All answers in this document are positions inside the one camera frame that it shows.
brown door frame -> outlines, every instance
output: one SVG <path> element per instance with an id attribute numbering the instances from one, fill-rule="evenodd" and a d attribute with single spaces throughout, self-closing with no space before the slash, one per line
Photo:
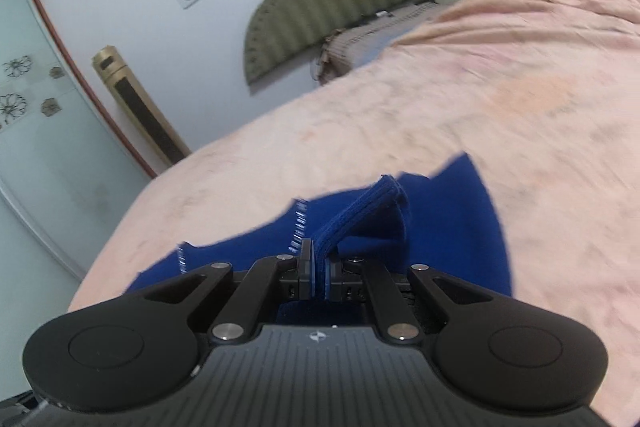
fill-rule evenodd
<path id="1" fill-rule="evenodd" d="M 98 96 L 94 93 L 94 90 L 91 88 L 91 86 L 89 86 L 89 83 L 86 81 L 85 77 L 82 76 L 82 73 L 80 72 L 75 62 L 71 58 L 71 55 L 69 55 L 69 52 L 66 50 L 65 45 L 62 43 L 62 39 L 60 39 L 60 36 L 56 32 L 56 29 L 53 27 L 53 24 L 51 23 L 51 19 L 49 19 L 49 17 L 47 16 L 47 13 L 44 11 L 44 6 L 42 5 L 41 1 L 33 0 L 33 3 L 36 5 L 36 8 L 38 9 L 38 13 L 42 18 L 42 21 L 44 22 L 44 25 L 46 26 L 47 31 L 51 35 L 51 38 L 53 39 L 56 47 L 58 48 L 58 51 L 60 52 L 62 57 L 65 59 L 65 62 L 68 64 L 69 68 L 71 69 L 71 72 L 76 78 L 76 81 L 78 81 L 78 84 L 80 84 L 80 86 L 82 87 L 82 90 L 84 90 L 86 95 L 89 97 L 89 100 L 91 100 L 91 102 L 94 104 L 100 116 L 107 123 L 111 131 L 113 131 L 113 134 L 115 134 L 115 136 L 122 142 L 124 147 L 126 147 L 130 155 L 133 156 L 134 160 L 136 160 L 136 162 L 139 163 L 139 165 L 146 172 L 146 174 L 151 176 L 151 178 L 155 178 L 157 176 L 156 172 L 145 161 L 145 159 L 140 155 L 140 153 L 135 149 L 135 147 L 133 147 L 129 139 L 118 127 L 118 125 L 115 123 L 113 118 L 111 118 L 111 115 L 108 113 L 104 105 L 102 105 L 102 102 L 100 101 Z"/>

blue fabric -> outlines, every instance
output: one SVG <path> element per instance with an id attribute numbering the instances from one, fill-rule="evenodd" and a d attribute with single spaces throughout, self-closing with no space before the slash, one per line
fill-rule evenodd
<path id="1" fill-rule="evenodd" d="M 382 176 L 369 188 L 294 203 L 260 229 L 208 247 L 183 243 L 139 274 L 127 291 L 161 282 L 215 261 L 249 269 L 260 257 L 298 253 L 300 238 L 316 249 L 316 296 L 325 293 L 325 259 L 376 256 L 389 271 L 414 263 L 511 295 L 509 264 L 491 199 L 465 154 L 429 179 Z"/>

peach blanket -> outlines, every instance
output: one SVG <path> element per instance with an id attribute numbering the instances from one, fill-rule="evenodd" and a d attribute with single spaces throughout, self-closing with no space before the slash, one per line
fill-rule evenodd
<path id="1" fill-rule="evenodd" d="M 293 197 L 429 175 L 467 151 L 494 198 L 516 296 L 609 349 L 594 408 L 640 418 L 640 0 L 465 0 L 368 67 L 153 181 L 71 308 L 119 295 L 177 243 L 276 217 Z"/>

crosshair logo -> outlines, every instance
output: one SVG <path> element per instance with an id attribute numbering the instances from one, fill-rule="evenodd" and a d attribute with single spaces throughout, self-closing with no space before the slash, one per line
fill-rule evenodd
<path id="1" fill-rule="evenodd" d="M 314 341 L 315 343 L 320 343 L 321 341 L 324 341 L 326 338 L 326 334 L 322 333 L 322 331 L 318 330 L 318 331 L 314 331 L 313 333 L 311 333 L 309 335 L 309 338 Z"/>

door frame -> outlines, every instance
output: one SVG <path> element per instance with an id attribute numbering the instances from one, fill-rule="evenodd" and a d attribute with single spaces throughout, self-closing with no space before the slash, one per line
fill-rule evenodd
<path id="1" fill-rule="evenodd" d="M 82 76 L 82 73 L 71 58 L 71 55 L 69 55 L 69 52 L 66 50 L 65 45 L 62 43 L 62 39 L 56 32 L 56 29 L 54 28 L 51 20 L 47 16 L 42 2 L 40 0 L 28 0 L 28 2 L 31 4 L 33 12 L 36 15 L 36 19 L 40 23 L 40 26 L 45 30 L 44 33 L 47 37 L 47 40 L 50 40 L 50 44 L 53 48 L 54 53 L 56 53 L 56 55 L 59 55 L 62 64 L 66 66 L 68 71 L 70 71 L 72 79 L 80 87 L 79 92 L 84 96 L 85 100 L 88 102 L 89 107 L 92 108 L 92 111 L 98 117 L 98 120 L 100 120 L 108 128 L 108 130 L 116 136 L 116 141 L 118 141 L 124 147 L 124 149 L 126 149 L 126 152 L 133 157 L 140 168 L 142 168 L 143 171 L 145 171 L 151 179 L 155 178 L 157 176 L 156 172 L 140 155 L 138 150 L 133 147 L 133 144 L 125 136 L 123 131 L 118 127 L 113 118 L 111 118 L 111 115 L 106 110 L 104 105 L 102 105 L 102 102 L 95 94 L 91 86 L 89 86 L 89 83 L 86 81 L 85 77 Z"/>

